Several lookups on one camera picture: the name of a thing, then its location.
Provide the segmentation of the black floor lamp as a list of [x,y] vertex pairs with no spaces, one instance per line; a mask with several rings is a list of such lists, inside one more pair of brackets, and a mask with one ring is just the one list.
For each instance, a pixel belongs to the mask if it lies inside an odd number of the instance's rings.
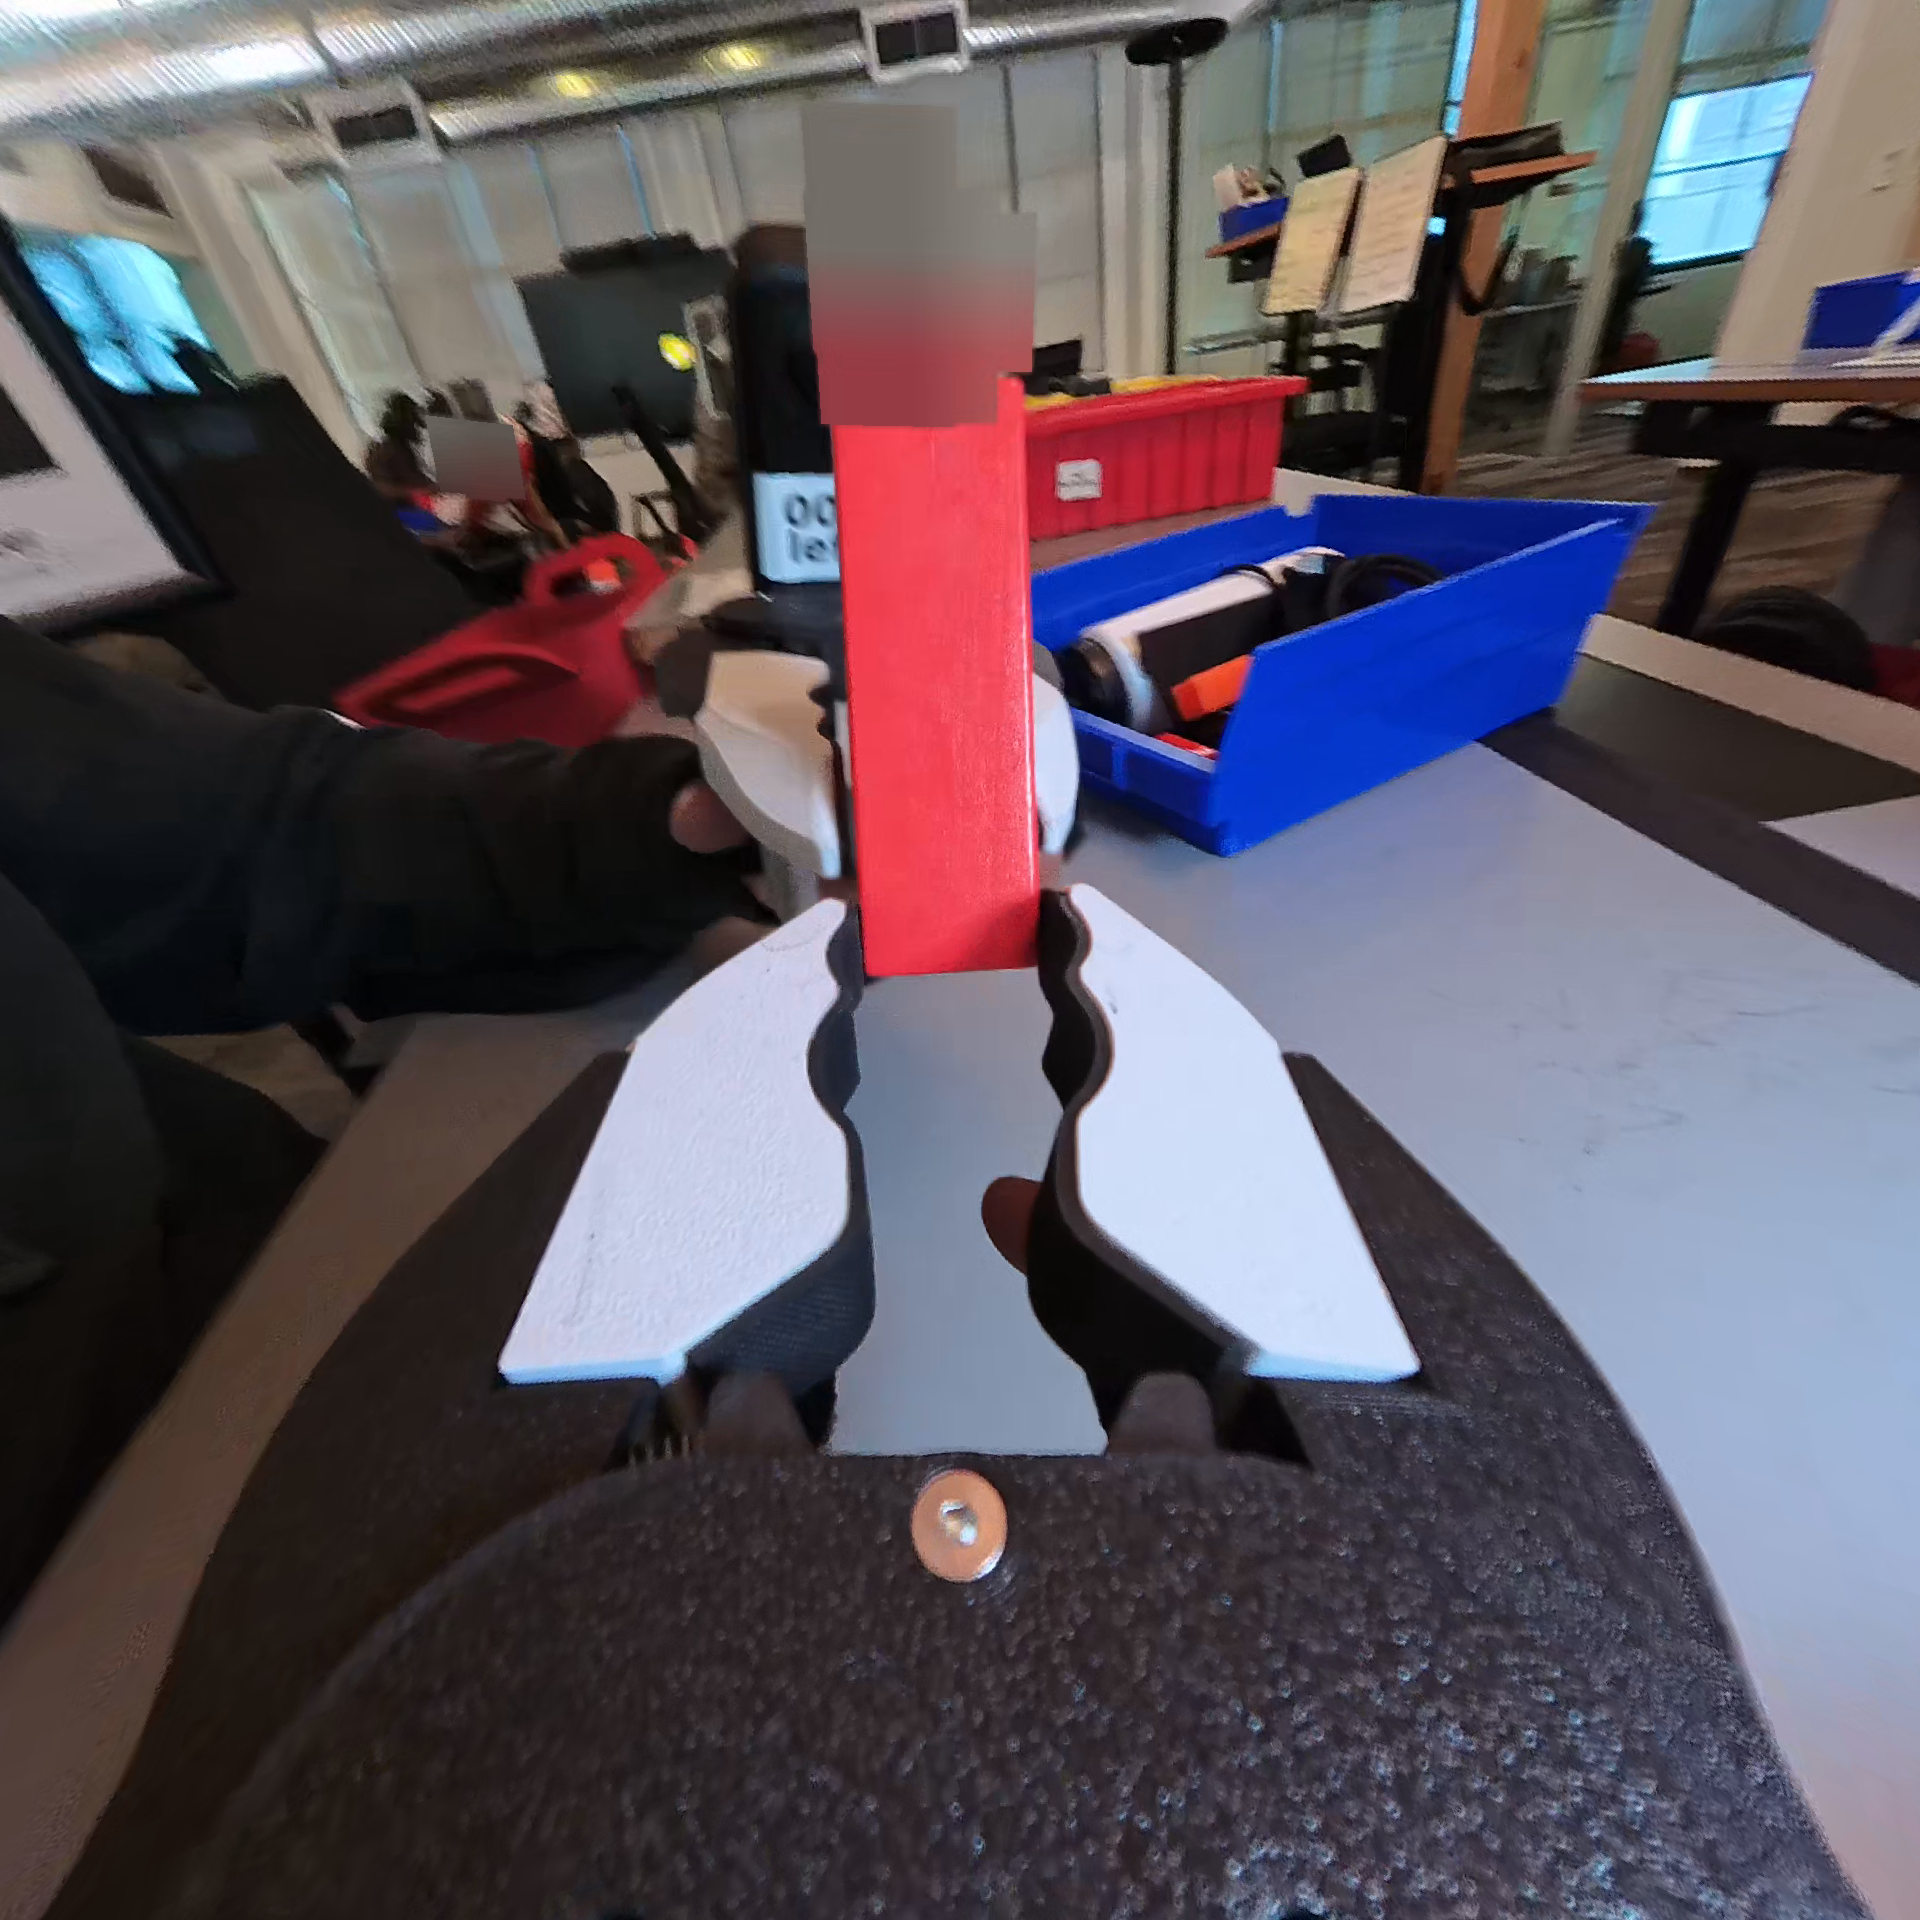
[[1186,68],[1229,40],[1231,20],[1219,15],[1183,17],[1136,32],[1123,47],[1135,71],[1161,73],[1167,91],[1165,135],[1165,274],[1161,274],[1161,375],[1178,377],[1183,355],[1183,236],[1184,236],[1184,97]]

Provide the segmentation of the whiteboard easel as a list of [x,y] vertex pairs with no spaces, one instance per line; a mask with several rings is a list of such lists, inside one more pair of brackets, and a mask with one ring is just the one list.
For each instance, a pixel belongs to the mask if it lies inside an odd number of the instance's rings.
[[1450,330],[1495,305],[1513,250],[1502,243],[1472,280],[1478,223],[1587,171],[1595,153],[1541,124],[1434,135],[1367,168],[1339,138],[1321,156],[1342,168],[1221,212],[1207,258],[1261,285],[1258,320],[1184,347],[1279,353],[1269,375],[1293,381],[1283,449],[1296,467],[1367,479],[1391,465],[1400,490],[1438,491],[1429,457]]

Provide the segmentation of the red fabric tote bag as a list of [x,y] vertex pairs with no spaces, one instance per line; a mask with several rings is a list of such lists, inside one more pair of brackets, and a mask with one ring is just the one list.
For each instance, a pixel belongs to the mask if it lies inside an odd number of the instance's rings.
[[383,665],[331,706],[363,730],[591,747],[641,701],[626,629],[670,573],[635,537],[591,535],[534,561],[520,602]]

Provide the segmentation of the blue plastic bin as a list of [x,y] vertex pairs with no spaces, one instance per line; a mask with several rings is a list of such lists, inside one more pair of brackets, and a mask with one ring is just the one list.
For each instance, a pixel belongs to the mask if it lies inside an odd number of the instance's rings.
[[1231,857],[1482,740],[1562,698],[1653,507],[1633,500],[1326,491],[1046,568],[1037,643],[1321,544],[1394,553],[1440,581],[1255,650],[1211,761],[1077,715],[1087,799]]

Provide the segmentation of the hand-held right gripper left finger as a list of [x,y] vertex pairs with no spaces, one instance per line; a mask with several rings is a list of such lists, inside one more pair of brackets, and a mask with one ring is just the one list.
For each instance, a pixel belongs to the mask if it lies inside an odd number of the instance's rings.
[[507,1386],[775,1376],[827,1403],[874,1323],[848,1117],[858,913],[823,900],[635,1039],[499,1353]]

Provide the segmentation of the white tube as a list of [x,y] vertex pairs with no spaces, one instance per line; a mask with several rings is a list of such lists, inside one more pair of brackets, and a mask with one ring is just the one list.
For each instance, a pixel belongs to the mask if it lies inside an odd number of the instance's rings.
[[1296,548],[1087,627],[1057,655],[1070,709],[1141,733],[1184,728],[1173,684],[1317,624],[1344,561]]

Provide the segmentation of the wooden office desk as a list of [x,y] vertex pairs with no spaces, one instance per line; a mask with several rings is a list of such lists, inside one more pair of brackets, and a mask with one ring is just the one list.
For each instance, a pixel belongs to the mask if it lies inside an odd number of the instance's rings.
[[1915,424],[1793,424],[1785,410],[1841,416],[1915,415],[1915,363],[1870,360],[1864,349],[1802,349],[1779,363],[1701,357],[1581,384],[1582,410],[1640,407],[1633,451],[1675,465],[1698,461],[1707,479],[1679,553],[1655,629],[1690,639],[1711,603],[1735,543],[1744,504],[1767,473],[1919,476]]

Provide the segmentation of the silver air duct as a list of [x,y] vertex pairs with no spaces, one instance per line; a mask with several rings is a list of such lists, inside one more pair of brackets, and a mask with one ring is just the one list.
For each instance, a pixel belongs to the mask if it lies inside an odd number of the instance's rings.
[[855,2],[6,5],[7,135],[186,132],[409,90],[449,145],[872,83]]

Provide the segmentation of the red plastic crate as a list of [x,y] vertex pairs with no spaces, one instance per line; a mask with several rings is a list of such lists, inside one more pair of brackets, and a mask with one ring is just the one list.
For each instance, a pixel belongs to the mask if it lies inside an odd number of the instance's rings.
[[1026,531],[1053,543],[1274,496],[1301,375],[1159,377],[1025,407]]

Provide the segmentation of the large black screen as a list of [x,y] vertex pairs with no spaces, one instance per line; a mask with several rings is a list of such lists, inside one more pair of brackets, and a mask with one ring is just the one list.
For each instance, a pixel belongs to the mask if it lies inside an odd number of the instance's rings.
[[697,375],[691,305],[728,290],[733,257],[670,233],[566,255],[515,280],[544,381],[576,439],[626,434],[631,393],[672,443],[691,439]]

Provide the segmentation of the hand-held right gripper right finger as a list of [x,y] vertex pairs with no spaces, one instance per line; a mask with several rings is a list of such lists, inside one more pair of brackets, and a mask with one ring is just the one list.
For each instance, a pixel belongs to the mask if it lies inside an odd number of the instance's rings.
[[1091,885],[1041,903],[1063,1107],[1026,1293],[1099,1421],[1149,1376],[1401,1386],[1422,1372],[1283,1048]]

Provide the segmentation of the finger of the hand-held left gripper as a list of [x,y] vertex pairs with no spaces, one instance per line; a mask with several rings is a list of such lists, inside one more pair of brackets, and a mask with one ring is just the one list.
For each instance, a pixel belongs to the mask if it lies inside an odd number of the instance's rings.
[[762,853],[814,880],[843,879],[842,775],[825,731],[830,665],[770,650],[710,658],[693,713],[710,789]]
[[1033,675],[1031,693],[1041,851],[1046,857],[1063,857],[1073,841],[1082,789],[1073,709],[1043,673]]

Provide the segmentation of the small blue bin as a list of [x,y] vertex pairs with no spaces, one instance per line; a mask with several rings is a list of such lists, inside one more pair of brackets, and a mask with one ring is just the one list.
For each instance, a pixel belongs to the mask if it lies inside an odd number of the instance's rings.
[[1821,283],[1807,353],[1906,353],[1919,343],[1919,271]]

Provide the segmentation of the person's left forearm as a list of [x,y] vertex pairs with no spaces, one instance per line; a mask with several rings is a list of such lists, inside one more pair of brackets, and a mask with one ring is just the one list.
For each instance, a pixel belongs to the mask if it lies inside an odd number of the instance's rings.
[[248,712],[6,624],[11,883],[150,1035],[550,1013],[710,928],[669,844],[672,736],[482,747]]

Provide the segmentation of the red rectangular block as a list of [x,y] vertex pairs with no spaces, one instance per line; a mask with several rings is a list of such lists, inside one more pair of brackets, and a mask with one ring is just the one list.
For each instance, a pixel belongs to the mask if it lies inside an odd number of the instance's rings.
[[866,972],[1026,969],[1041,805],[1025,393],[987,418],[833,432]]

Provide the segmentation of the fiducial marker sign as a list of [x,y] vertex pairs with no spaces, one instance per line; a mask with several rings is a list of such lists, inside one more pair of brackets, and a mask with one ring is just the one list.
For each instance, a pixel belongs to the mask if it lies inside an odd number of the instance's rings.
[[224,578],[2,224],[2,616],[41,634],[195,603]]

